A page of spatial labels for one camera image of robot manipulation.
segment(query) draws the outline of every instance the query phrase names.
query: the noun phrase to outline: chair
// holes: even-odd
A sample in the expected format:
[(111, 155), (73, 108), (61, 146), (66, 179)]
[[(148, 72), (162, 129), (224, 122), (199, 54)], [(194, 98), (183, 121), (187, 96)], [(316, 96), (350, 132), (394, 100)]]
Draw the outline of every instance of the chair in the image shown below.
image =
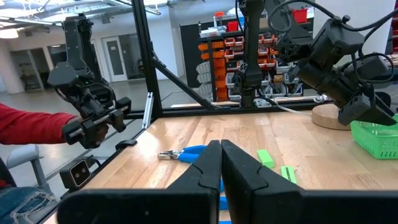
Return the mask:
[(36, 176), (37, 187), (47, 192), (51, 192), (50, 186), (45, 179), (43, 168), (40, 164), (39, 159), (40, 155), (38, 145), (29, 144), (13, 150), (7, 158), (6, 163), (4, 163), (3, 160), (0, 158), (0, 179), (6, 181), (7, 184), (11, 184), (12, 186), (16, 187), (17, 185), (12, 178), (9, 169), (24, 164), (26, 162), (30, 162)]

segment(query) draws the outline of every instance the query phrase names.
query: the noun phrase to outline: red shirt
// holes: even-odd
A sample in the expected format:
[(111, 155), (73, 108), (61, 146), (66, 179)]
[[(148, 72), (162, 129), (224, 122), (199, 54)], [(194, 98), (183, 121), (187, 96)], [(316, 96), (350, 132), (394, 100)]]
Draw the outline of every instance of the red shirt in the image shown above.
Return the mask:
[[(65, 142), (62, 126), (75, 115), (31, 113), (0, 103), (0, 144), (55, 144)], [(0, 180), (0, 188), (5, 187)]]

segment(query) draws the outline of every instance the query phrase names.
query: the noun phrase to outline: wooden table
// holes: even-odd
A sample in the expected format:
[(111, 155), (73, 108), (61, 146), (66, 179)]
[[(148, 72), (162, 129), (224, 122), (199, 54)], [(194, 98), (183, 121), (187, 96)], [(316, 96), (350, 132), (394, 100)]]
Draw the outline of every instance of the wooden table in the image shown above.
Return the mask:
[[(376, 160), (349, 131), (322, 128), (289, 112), (158, 119), (85, 189), (166, 188), (189, 165), (159, 161), (158, 153), (214, 139), (229, 139), (255, 158), (258, 149), (267, 149), (274, 171), (293, 166), (305, 189), (398, 189), (398, 161)], [(229, 220), (228, 212), (221, 211), (220, 220)], [(56, 223), (55, 216), (46, 223)]]

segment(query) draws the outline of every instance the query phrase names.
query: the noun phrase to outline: green plastic basket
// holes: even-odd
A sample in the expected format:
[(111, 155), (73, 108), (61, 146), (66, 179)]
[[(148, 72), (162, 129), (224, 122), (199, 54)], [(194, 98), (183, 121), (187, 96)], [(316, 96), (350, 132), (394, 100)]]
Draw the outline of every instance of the green plastic basket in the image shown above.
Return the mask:
[(351, 132), (354, 141), (376, 159), (398, 159), (398, 124), (384, 126), (353, 121)]

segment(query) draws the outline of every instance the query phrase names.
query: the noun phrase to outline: person's hand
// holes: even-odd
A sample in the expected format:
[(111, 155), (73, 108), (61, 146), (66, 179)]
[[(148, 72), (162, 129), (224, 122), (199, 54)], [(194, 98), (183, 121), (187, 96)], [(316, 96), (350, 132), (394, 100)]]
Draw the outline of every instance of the person's hand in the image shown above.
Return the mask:
[[(68, 121), (67, 124), (70, 124), (74, 121), (78, 121), (79, 123), (83, 122), (83, 118), (81, 118), (80, 116), (77, 116), (76, 118), (71, 119), (70, 121)], [(96, 144), (100, 145), (102, 141), (104, 141), (106, 134), (108, 133), (109, 130), (109, 126), (108, 124), (102, 123), (98, 125), (98, 131), (96, 134)]]

